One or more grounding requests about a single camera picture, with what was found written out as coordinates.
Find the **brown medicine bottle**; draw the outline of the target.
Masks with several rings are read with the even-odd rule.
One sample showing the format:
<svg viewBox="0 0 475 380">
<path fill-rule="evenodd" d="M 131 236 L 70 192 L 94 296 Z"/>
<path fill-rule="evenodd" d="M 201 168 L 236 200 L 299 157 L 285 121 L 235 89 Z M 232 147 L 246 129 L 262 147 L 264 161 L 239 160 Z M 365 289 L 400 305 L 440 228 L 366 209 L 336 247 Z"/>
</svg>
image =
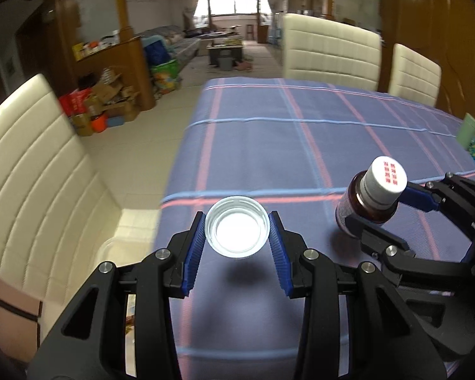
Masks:
<svg viewBox="0 0 475 380">
<path fill-rule="evenodd" d="M 396 212 L 400 195 L 406 189 L 408 176 L 402 165 L 388 156 L 378 156 L 366 171 L 356 174 L 335 209 L 341 231 L 354 234 L 346 226 L 352 214 L 382 225 Z"/>
</svg>

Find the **white bottle cap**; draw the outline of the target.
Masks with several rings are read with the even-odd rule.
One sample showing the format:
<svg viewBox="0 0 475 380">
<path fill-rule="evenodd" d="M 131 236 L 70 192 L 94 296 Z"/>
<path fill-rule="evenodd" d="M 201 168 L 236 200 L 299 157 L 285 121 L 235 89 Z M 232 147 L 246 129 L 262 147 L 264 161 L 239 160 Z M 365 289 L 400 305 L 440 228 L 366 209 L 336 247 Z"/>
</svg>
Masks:
<svg viewBox="0 0 475 380">
<path fill-rule="evenodd" d="M 269 231 L 266 209 L 247 196 L 220 199 L 206 214 L 206 241 L 223 257 L 255 255 L 267 243 Z"/>
</svg>

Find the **clear plastic trash bin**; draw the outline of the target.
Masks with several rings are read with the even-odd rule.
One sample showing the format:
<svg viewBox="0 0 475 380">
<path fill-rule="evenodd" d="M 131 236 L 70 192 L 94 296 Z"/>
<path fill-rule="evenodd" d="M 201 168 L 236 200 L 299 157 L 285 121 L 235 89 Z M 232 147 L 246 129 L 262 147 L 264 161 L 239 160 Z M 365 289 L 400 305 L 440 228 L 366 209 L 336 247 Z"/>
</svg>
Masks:
<svg viewBox="0 0 475 380">
<path fill-rule="evenodd" d="M 115 269 L 140 263 L 151 253 L 152 241 L 146 235 L 114 236 L 98 249 L 94 260 L 96 266 L 101 263 L 113 263 Z M 115 272 L 111 284 L 111 304 L 117 305 L 117 313 L 123 318 L 124 371 L 129 377 L 137 377 L 135 364 L 135 305 L 136 294 L 127 287 L 128 271 Z"/>
</svg>

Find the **green card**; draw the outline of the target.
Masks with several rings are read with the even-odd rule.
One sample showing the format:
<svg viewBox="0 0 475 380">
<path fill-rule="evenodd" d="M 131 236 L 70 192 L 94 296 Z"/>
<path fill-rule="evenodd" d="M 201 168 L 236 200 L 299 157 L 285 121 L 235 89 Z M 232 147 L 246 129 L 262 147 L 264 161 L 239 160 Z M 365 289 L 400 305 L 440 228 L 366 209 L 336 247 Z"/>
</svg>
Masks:
<svg viewBox="0 0 475 380">
<path fill-rule="evenodd" d="M 466 113 L 457 132 L 457 142 L 465 149 L 468 150 L 472 140 L 475 137 L 475 118 Z"/>
</svg>

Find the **cream chair far right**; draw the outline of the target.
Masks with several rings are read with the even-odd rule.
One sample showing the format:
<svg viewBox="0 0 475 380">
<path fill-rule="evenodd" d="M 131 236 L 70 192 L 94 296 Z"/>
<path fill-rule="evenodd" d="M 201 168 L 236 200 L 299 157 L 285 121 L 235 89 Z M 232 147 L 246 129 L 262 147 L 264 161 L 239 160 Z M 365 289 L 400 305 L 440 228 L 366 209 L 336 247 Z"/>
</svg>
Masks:
<svg viewBox="0 0 475 380">
<path fill-rule="evenodd" d="M 414 50 L 395 43 L 388 93 L 422 105 L 436 105 L 441 67 Z"/>
</svg>

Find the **cream chair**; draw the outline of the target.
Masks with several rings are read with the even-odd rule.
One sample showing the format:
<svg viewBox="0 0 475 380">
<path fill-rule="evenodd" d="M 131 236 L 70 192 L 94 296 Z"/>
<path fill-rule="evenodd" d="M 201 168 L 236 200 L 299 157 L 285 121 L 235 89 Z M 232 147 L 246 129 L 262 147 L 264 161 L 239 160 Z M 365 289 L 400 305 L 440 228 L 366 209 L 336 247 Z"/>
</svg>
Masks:
<svg viewBox="0 0 475 380">
<path fill-rule="evenodd" d="M 378 34 L 313 16 L 286 14 L 282 37 L 285 78 L 377 89 L 382 58 Z"/>
<path fill-rule="evenodd" d="M 388 93 L 422 105 L 436 105 L 441 67 L 414 50 L 395 43 Z"/>
<path fill-rule="evenodd" d="M 38 74 L 0 105 L 0 279 L 42 301 L 47 336 L 122 209 Z"/>
</svg>

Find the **cream chair near left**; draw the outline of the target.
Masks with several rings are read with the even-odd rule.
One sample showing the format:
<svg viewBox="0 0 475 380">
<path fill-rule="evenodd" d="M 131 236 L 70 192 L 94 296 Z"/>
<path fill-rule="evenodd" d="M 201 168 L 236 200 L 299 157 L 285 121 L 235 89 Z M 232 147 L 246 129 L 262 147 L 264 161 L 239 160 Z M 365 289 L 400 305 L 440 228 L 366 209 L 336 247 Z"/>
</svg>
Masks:
<svg viewBox="0 0 475 380">
<path fill-rule="evenodd" d="M 122 209 L 38 74 L 0 105 L 0 279 L 42 301 L 47 336 Z"/>
</svg>

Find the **blue plaid tablecloth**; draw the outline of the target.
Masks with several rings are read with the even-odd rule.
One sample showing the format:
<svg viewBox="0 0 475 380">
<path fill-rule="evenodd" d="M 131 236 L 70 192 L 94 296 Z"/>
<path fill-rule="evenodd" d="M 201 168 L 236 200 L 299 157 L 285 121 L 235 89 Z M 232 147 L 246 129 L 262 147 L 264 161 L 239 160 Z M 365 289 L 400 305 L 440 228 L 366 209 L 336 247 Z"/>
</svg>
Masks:
<svg viewBox="0 0 475 380">
<path fill-rule="evenodd" d="M 334 211 L 352 177 L 380 155 L 423 184 L 475 180 L 456 117 L 415 102 L 334 84 L 225 78 L 200 93 L 161 202 L 156 247 L 227 196 L 277 211 L 286 229 L 334 262 L 366 260 Z M 170 304 L 186 379 L 289 379 L 304 303 L 281 289 L 269 246 L 245 259 L 206 246 L 194 289 Z"/>
</svg>

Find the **orange bucket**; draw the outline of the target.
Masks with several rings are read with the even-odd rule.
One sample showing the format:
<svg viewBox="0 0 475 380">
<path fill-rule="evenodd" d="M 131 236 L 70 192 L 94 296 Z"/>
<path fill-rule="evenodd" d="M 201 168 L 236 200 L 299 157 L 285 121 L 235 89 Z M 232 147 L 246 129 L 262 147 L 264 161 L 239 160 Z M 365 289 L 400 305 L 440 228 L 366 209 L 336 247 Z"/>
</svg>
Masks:
<svg viewBox="0 0 475 380">
<path fill-rule="evenodd" d="M 94 133 L 101 133 L 107 129 L 107 116 L 104 113 L 92 116 L 90 123 Z"/>
</svg>

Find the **pile of cardboard boxes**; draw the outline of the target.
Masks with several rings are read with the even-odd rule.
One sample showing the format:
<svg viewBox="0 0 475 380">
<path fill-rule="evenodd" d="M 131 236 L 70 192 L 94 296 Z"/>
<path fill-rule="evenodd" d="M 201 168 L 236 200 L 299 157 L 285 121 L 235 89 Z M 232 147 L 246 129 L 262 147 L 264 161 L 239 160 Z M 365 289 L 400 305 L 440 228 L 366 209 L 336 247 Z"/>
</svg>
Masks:
<svg viewBox="0 0 475 380">
<path fill-rule="evenodd" d="M 133 86 L 123 83 L 121 73 L 107 68 L 92 87 L 69 93 L 66 114 L 79 136 L 100 134 L 92 131 L 91 117 L 104 113 L 107 129 L 134 121 L 141 112 L 139 95 Z"/>
</svg>

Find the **wooden stool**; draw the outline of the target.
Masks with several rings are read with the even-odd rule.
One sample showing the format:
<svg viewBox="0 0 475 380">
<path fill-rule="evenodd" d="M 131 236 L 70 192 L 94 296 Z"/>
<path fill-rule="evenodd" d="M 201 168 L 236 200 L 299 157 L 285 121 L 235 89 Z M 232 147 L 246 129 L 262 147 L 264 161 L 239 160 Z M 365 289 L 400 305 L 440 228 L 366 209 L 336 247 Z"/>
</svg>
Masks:
<svg viewBox="0 0 475 380">
<path fill-rule="evenodd" d="M 254 40 L 255 39 L 255 27 L 253 24 L 247 24 L 245 26 L 245 39 Z"/>
</svg>

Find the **dark coffee table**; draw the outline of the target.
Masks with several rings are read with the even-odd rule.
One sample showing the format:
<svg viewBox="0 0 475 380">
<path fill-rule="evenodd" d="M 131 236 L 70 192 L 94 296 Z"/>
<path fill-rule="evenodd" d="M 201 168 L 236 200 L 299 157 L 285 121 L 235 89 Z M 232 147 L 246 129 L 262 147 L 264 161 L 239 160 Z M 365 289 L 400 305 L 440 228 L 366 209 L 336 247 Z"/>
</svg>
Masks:
<svg viewBox="0 0 475 380">
<path fill-rule="evenodd" d="M 211 66 L 218 66 L 220 58 L 231 58 L 234 63 L 244 59 L 244 44 L 242 40 L 232 40 L 223 44 L 210 44 L 206 47 Z"/>
</svg>

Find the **green printed bag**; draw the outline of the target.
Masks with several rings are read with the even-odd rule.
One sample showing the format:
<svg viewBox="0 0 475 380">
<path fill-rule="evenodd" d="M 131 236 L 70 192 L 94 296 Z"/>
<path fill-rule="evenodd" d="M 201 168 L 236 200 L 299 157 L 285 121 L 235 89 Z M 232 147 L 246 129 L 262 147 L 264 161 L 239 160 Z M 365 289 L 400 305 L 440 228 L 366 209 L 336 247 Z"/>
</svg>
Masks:
<svg viewBox="0 0 475 380">
<path fill-rule="evenodd" d="M 179 83 L 179 63 L 176 58 L 171 59 L 169 62 L 152 66 L 150 73 L 159 93 L 167 94 L 177 88 Z"/>
</svg>

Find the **wooden divider cabinet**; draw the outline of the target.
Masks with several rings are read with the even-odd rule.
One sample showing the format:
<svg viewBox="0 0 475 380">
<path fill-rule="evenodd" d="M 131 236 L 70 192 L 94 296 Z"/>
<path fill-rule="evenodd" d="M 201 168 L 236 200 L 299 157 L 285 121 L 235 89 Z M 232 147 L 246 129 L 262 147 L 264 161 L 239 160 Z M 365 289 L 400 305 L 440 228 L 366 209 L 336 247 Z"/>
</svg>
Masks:
<svg viewBox="0 0 475 380">
<path fill-rule="evenodd" d="M 56 24 L 60 36 L 61 52 L 67 66 L 70 92 L 78 86 L 78 79 L 90 73 L 100 76 L 104 68 L 122 74 L 123 83 L 134 87 L 139 93 L 138 107 L 147 111 L 155 107 L 156 99 L 147 69 L 141 39 L 135 36 L 129 24 L 126 0 L 114 0 L 119 20 L 119 43 L 78 60 L 73 55 L 77 44 L 76 28 L 79 25 L 79 8 L 76 0 L 54 0 Z"/>
</svg>

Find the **grey sofa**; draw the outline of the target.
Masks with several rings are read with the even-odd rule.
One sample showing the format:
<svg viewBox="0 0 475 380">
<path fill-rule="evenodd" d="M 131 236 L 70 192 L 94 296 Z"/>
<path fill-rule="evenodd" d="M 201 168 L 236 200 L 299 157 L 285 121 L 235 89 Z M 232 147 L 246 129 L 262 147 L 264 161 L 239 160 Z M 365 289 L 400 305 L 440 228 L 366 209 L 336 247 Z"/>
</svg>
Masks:
<svg viewBox="0 0 475 380">
<path fill-rule="evenodd" d="M 177 25 L 161 26 L 147 29 L 137 34 L 143 46 L 156 40 L 161 40 L 172 58 L 178 62 L 182 70 L 199 52 L 201 39 L 198 36 L 188 36 Z"/>
</svg>

